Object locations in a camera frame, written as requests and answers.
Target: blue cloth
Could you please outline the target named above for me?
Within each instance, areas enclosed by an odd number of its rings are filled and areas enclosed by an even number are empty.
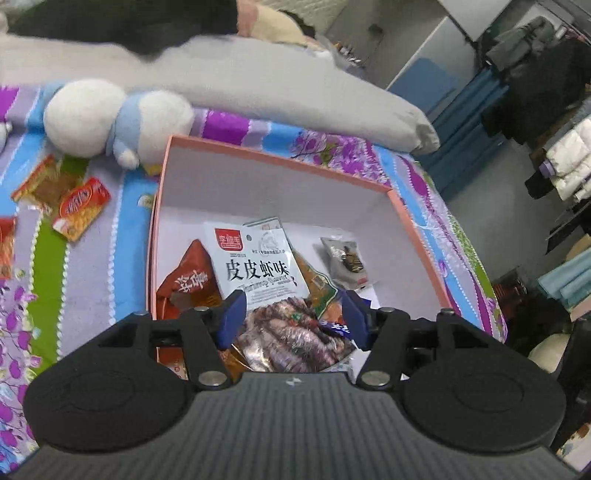
[[[591,294],[591,249],[538,279],[545,294],[570,309]]]
[[[507,89],[483,70],[433,122],[441,147],[417,160],[445,201],[469,184],[506,141],[502,134],[489,138],[480,115]]]
[[[388,89],[429,115],[457,87],[457,79],[429,59],[418,59]]]

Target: gray ribbed panel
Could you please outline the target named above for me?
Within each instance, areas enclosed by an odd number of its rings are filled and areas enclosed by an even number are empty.
[[[548,450],[479,457],[440,446],[383,393],[344,374],[245,374],[201,393],[183,421],[121,453],[72,455],[45,447],[15,480],[573,480]]]

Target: bed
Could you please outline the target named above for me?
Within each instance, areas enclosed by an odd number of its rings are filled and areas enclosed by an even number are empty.
[[[433,127],[416,107],[283,46],[248,39],[195,42],[197,50],[191,41],[192,50],[166,52],[154,66],[135,64],[115,46],[0,38],[0,80],[9,85],[0,90],[0,120],[14,126],[0,154],[0,216],[18,218],[14,277],[0,285],[3,471],[14,469],[36,448],[22,414],[30,381],[146,305],[156,179],[141,170],[122,171],[111,158],[65,157],[62,168],[99,178],[112,195],[76,244],[53,232],[38,211],[18,207],[10,199],[50,151],[43,130],[43,85],[50,81],[102,76],[128,90],[167,87],[193,103],[195,137],[293,161],[320,161],[325,168],[391,185],[408,210],[449,304],[495,338],[506,337],[476,252],[410,153],[438,147]],[[184,75],[174,70],[179,65]],[[274,74],[267,75],[271,69]],[[319,160],[317,146],[327,143],[337,148]]]

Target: white pillow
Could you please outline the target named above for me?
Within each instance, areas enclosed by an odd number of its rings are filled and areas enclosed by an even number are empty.
[[[286,46],[195,37],[148,62],[116,45],[0,35],[0,82],[104,78],[127,91],[168,89],[193,105],[430,153],[439,139],[414,105]]]

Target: white plush toy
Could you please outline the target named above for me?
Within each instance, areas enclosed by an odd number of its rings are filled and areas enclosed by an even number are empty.
[[[12,124],[10,122],[0,123],[0,153],[4,150],[6,146],[6,140],[8,139],[8,135],[12,131]]]
[[[104,80],[78,80],[47,87],[43,124],[62,152],[90,158],[113,154],[123,168],[160,167],[168,139],[188,135],[191,105],[180,95],[157,90],[129,96]]]

